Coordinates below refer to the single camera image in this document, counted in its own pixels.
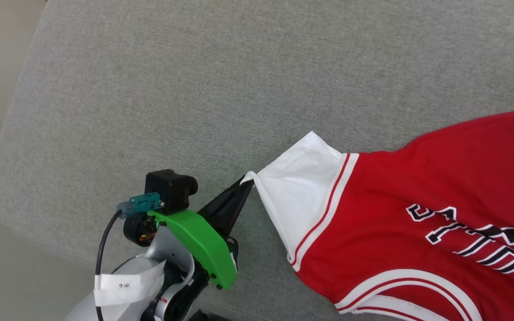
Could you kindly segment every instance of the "gray table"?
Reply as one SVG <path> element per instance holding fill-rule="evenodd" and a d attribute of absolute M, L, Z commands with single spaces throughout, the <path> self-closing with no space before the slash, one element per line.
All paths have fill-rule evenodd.
<path fill-rule="evenodd" d="M 507 0 L 52 0 L 0 140 L 0 220 L 91 266 L 145 174 L 196 177 L 198 209 L 310 130 L 393 150 L 514 110 Z M 304 286 L 257 194 L 233 231 L 239 278 L 202 305 L 236 320 L 338 316 Z M 141 251 L 115 225 L 105 266 Z"/>

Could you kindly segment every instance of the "basketball jersey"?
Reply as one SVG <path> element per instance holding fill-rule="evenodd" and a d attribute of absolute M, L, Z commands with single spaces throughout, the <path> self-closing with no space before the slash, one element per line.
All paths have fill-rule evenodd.
<path fill-rule="evenodd" d="M 310 132 L 253 179 L 297 276 L 340 313 L 514 321 L 514 112 L 396 152 Z"/>

